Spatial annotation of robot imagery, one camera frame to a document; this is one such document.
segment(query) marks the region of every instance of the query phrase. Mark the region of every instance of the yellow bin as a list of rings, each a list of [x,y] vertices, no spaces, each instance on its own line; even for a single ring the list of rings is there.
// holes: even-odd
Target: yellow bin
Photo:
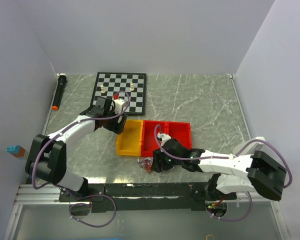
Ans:
[[[116,139],[117,155],[140,157],[143,122],[143,120],[126,120],[123,132]]]

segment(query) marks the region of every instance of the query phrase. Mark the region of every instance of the chessboard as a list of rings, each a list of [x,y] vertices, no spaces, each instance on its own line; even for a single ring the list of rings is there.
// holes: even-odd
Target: chessboard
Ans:
[[[130,95],[130,106],[126,110],[128,115],[144,115],[146,107],[147,74],[145,73],[109,73],[98,72],[95,80],[91,104],[95,104],[99,96],[112,99],[118,91],[126,91]]]

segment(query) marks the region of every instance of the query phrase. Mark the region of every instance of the table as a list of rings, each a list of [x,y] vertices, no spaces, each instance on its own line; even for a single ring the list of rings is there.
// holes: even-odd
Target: table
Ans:
[[[96,74],[66,75],[58,111],[48,120],[46,134],[72,122],[89,107]],[[190,122],[192,147],[219,153],[249,140],[229,75],[148,74],[145,115],[129,119]],[[87,135],[68,150],[67,167],[89,183],[206,182],[209,173],[189,172],[180,166],[147,173],[137,157],[116,154],[117,135],[104,128]]]

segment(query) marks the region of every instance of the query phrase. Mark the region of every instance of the gray floor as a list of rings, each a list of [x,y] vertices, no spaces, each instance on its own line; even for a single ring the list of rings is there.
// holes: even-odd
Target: gray floor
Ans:
[[[59,111],[51,113],[46,134],[72,122],[89,105],[96,75],[67,75]],[[145,115],[130,119],[190,122],[193,148],[219,153],[249,139],[228,75],[148,75]],[[137,157],[116,155],[117,135],[98,129],[68,151],[68,167],[89,183],[206,182],[210,174],[179,166],[147,173]]]

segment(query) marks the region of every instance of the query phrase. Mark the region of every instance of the black tube with orange cap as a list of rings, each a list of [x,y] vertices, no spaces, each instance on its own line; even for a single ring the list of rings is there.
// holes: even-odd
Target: black tube with orange cap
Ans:
[[[52,110],[59,110],[62,96],[64,95],[64,91],[67,85],[67,78],[65,75],[60,75],[58,78],[58,83],[55,90],[55,95],[52,103]]]

